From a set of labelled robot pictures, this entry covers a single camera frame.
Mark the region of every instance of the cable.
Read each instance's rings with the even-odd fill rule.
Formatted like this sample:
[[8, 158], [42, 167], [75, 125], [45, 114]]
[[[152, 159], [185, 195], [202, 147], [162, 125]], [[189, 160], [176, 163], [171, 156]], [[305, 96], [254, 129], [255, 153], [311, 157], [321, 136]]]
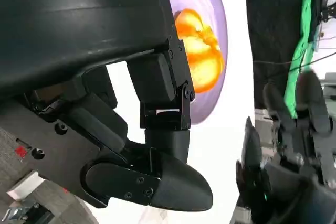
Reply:
[[286, 65], [286, 64], [291, 64], [293, 61], [296, 61], [296, 60], [285, 61], [285, 62], [271, 62], [271, 61], [254, 60], [253, 63], [272, 64], [272, 65]]
[[[301, 68], [303, 68], [303, 67], [309, 66], [309, 65], [311, 65], [311, 64], [313, 64], [313, 63], [316, 63], [316, 62], [318, 62], [318, 61], [320, 61], [320, 60], [323, 60], [323, 59], [327, 59], [327, 58], [329, 58], [329, 57], [331, 57], [331, 56], [334, 56], [334, 55], [336, 55], [336, 52], [334, 52], [334, 53], [332, 53], [332, 54], [329, 54], [329, 55], [327, 55], [327, 56], [324, 56], [324, 57], [322, 57], [322, 58], [320, 58], [320, 59], [311, 61], [310, 63], [304, 64], [304, 65], [302, 65], [302, 66], [300, 66], [300, 67], [293, 68], [293, 69], [291, 69], [291, 70], [289, 70], [289, 71], [282, 71], [282, 72], [273, 74], [272, 76], [268, 76], [267, 79], [271, 79], [271, 78], [274, 78], [274, 77], [278, 77], [278, 76], [281, 76], [281, 75], [283, 75], [283, 74], [288, 74], [289, 72], [293, 72], [293, 71], [295, 71], [295, 70], [298, 70], [298, 69], [301, 69]], [[264, 81], [264, 79], [262, 79], [262, 80], [261, 80], [261, 79], [260, 79], [260, 80], [257, 80], [256, 83], [259, 83], [259, 82], [262, 82], [262, 81]]]
[[330, 38], [322, 38], [322, 39], [318, 39], [316, 41], [320, 41], [320, 40], [330, 40], [330, 39], [336, 39], [336, 36], [330, 37]]

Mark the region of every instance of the white background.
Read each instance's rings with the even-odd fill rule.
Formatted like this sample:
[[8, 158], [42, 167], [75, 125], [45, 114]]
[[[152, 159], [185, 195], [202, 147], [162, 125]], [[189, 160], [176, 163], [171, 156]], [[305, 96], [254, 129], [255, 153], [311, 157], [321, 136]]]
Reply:
[[[328, 0], [328, 5], [335, 3], [336, 0]], [[322, 24], [322, 31], [324, 33], [324, 38], [331, 38], [336, 36], [336, 19], [330, 19], [327, 23]], [[319, 43], [320, 48], [333, 48], [333, 49], [319, 49], [315, 52], [313, 59], [317, 60], [326, 55], [336, 52], [336, 38], [331, 40], [321, 40]], [[311, 68], [316, 72], [320, 79], [324, 79], [326, 73], [336, 72], [336, 55], [331, 56], [327, 59], [323, 59], [319, 62], [313, 63]]]
[[[188, 157], [188, 164], [209, 182], [214, 205], [206, 212], [169, 212], [168, 223], [229, 223], [239, 195], [235, 162], [241, 156], [247, 116], [254, 121], [252, 55], [246, 0], [222, 1], [228, 29], [225, 82], [215, 111], [205, 122], [191, 128]], [[118, 99], [116, 112], [128, 123], [128, 137], [143, 143], [144, 133], [139, 129], [140, 105], [125, 63], [110, 65], [109, 73]], [[133, 224], [139, 222], [146, 208], [111, 199], [106, 209], [90, 209], [100, 224]]]

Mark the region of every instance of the black fabric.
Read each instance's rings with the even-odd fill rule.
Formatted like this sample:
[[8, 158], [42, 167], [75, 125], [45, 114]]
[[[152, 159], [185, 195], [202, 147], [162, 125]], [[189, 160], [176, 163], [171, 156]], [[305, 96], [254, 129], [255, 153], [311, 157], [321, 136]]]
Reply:
[[[300, 40], [302, 0], [246, 0], [254, 61], [291, 61]], [[255, 107], [264, 109], [263, 88], [272, 82], [285, 93], [290, 64], [254, 63]]]
[[322, 9], [322, 0], [311, 0], [311, 22], [308, 42], [314, 41], [316, 28], [320, 24], [320, 16]]

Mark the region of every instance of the green cloth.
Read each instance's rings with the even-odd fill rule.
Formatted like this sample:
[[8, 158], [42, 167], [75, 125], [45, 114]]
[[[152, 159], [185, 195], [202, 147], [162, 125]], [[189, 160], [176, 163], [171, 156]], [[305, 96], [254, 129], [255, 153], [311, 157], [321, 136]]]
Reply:
[[299, 77], [301, 63], [305, 56], [306, 50], [310, 47], [308, 56], [312, 56], [312, 46], [308, 43], [308, 37], [310, 32], [311, 22], [311, 0], [303, 0], [302, 12], [301, 12], [301, 39], [294, 51], [292, 63], [289, 68], [289, 74], [287, 78], [287, 86], [285, 91], [285, 104], [287, 105], [289, 112], [293, 118], [296, 118], [295, 111], [295, 88], [296, 82]]

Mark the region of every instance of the red sticker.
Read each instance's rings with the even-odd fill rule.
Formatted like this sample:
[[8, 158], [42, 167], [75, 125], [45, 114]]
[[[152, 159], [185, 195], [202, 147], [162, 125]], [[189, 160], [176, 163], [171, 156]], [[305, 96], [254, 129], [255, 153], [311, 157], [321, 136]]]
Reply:
[[24, 158], [27, 155], [27, 150], [23, 148], [22, 146], [15, 149], [15, 153], [19, 156]]

